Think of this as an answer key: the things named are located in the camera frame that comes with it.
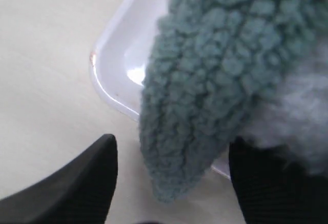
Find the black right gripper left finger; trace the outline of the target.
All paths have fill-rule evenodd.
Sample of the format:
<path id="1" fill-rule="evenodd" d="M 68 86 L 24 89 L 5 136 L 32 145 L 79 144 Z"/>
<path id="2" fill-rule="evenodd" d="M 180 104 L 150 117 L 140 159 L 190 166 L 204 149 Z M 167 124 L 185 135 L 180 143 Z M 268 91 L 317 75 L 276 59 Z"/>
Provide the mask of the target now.
<path id="1" fill-rule="evenodd" d="M 1 223 L 105 223 L 117 175 L 117 141 L 104 134 L 52 175 L 1 199 Z"/>

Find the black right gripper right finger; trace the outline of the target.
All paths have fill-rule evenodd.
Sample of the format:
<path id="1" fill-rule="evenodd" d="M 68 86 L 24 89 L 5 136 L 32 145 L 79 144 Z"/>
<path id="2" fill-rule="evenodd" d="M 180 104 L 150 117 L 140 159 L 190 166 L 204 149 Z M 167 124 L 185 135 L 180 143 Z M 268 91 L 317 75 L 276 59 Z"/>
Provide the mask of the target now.
<path id="1" fill-rule="evenodd" d="M 259 150 L 241 137 L 230 144 L 233 188 L 246 223 L 327 223 L 327 178 L 285 165 L 274 150 Z"/>

